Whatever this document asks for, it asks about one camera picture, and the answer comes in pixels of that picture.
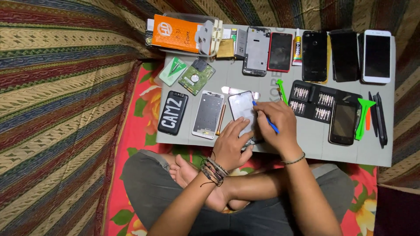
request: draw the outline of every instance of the floral bedsheet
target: floral bedsheet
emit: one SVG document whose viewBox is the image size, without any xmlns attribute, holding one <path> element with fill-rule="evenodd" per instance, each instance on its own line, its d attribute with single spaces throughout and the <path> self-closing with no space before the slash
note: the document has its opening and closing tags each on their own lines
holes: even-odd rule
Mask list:
<svg viewBox="0 0 420 236">
<path fill-rule="evenodd" d="M 115 149 L 113 178 L 107 194 L 102 235 L 104 236 L 144 236 L 144 228 L 126 195 L 123 181 L 119 178 L 129 156 L 139 149 L 157 153 L 181 154 L 182 157 L 199 166 L 200 155 L 209 154 L 209 148 L 194 146 L 157 144 L 156 131 L 159 119 L 161 87 L 154 78 L 162 70 L 163 64 L 144 63 L 136 81 L 132 98 L 119 134 Z M 259 168 L 249 161 L 232 175 L 245 175 Z M 341 223 L 344 236 L 372 236 L 376 213 L 376 171 L 371 165 L 348 164 L 350 178 L 354 182 L 353 202 Z"/>
</svg>

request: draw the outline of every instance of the red smartphone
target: red smartphone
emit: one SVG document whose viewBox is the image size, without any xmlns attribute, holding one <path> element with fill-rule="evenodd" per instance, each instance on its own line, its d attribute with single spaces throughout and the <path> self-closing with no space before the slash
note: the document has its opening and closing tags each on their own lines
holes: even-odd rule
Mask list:
<svg viewBox="0 0 420 236">
<path fill-rule="evenodd" d="M 273 32 L 268 50 L 268 71 L 289 72 L 293 35 Z"/>
</svg>

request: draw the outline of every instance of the plastic container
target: plastic container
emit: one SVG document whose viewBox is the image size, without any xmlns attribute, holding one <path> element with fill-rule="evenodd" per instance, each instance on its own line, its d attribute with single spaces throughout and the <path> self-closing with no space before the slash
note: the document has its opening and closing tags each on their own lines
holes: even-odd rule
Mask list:
<svg viewBox="0 0 420 236">
<path fill-rule="evenodd" d="M 172 17 L 172 18 L 176 18 L 176 19 L 180 19 L 184 21 L 190 21 L 190 22 L 199 23 L 199 24 L 204 24 L 206 21 L 211 21 L 214 24 L 216 20 L 219 20 L 219 18 L 214 17 L 214 16 L 203 16 L 203 15 L 178 13 L 178 12 L 165 12 L 163 16 Z M 192 53 L 192 52 L 186 52 L 186 51 L 176 50 L 176 49 L 160 48 L 159 50 L 163 52 L 170 52 L 170 53 L 176 53 L 180 55 L 193 56 L 193 57 L 210 58 L 216 55 L 216 53 L 211 54 L 211 55 L 206 55 L 206 54 Z"/>
</svg>

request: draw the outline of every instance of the white phone frame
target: white phone frame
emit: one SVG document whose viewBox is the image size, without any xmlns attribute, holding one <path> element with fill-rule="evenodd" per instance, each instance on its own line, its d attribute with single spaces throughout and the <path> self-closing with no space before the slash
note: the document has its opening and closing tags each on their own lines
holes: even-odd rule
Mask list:
<svg viewBox="0 0 420 236">
<path fill-rule="evenodd" d="M 208 94 L 208 95 L 218 94 L 218 95 L 220 95 L 220 98 L 222 98 L 222 103 L 223 103 L 223 101 L 225 99 L 225 96 L 223 94 L 215 93 L 215 92 L 210 92 L 210 91 L 207 91 L 207 90 L 203 90 L 203 92 L 201 93 L 201 97 L 200 97 L 200 103 L 198 104 L 198 109 L 200 109 L 201 100 L 202 100 L 202 97 L 203 97 L 204 94 Z M 195 121 L 197 120 L 198 109 L 197 109 L 197 114 L 195 115 L 194 123 L 192 124 L 192 128 L 193 129 L 194 129 L 194 126 L 195 126 Z M 217 124 L 219 123 L 220 113 L 221 112 L 222 112 L 222 106 L 220 106 L 219 117 L 218 117 L 217 122 L 216 122 L 216 128 L 217 128 Z M 206 139 L 213 140 L 214 137 L 216 136 L 216 130 L 214 131 L 214 135 L 213 136 L 207 135 L 207 134 L 202 134 L 202 133 L 199 133 L 199 132 L 195 132 L 194 130 L 191 132 L 191 134 L 192 135 L 195 135 L 195 136 L 199 136 L 199 137 L 203 137 L 203 138 L 206 138 Z"/>
<path fill-rule="evenodd" d="M 375 77 L 375 76 L 366 76 L 366 35 L 373 35 L 373 36 L 383 36 L 383 37 L 389 37 L 389 40 L 391 40 L 391 33 L 389 31 L 383 31 L 383 30 L 371 30 L 368 29 L 365 31 L 363 35 L 363 75 L 362 80 L 366 83 L 380 83 L 380 84 L 387 84 L 391 82 L 391 44 L 389 44 L 389 78 L 386 77 Z"/>
</svg>

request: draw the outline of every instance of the black tool case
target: black tool case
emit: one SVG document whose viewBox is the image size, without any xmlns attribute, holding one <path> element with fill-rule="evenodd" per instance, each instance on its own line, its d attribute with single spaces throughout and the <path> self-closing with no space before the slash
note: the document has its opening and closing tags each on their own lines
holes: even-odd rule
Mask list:
<svg viewBox="0 0 420 236">
<path fill-rule="evenodd" d="M 302 95 L 302 93 L 296 93 L 295 88 L 301 89 L 301 91 L 307 91 L 307 95 L 305 96 L 304 94 Z M 332 99 L 330 99 L 330 102 L 323 102 L 321 96 L 329 96 Z M 335 101 L 345 99 L 346 101 L 357 103 L 358 110 L 360 110 L 362 106 L 357 100 L 358 98 L 362 98 L 362 96 L 339 89 L 329 88 L 320 84 L 295 80 L 289 95 L 289 106 L 292 107 L 293 103 L 301 105 L 294 111 L 296 116 L 329 124 Z M 320 111 L 325 111 L 323 116 L 320 115 Z"/>
</svg>

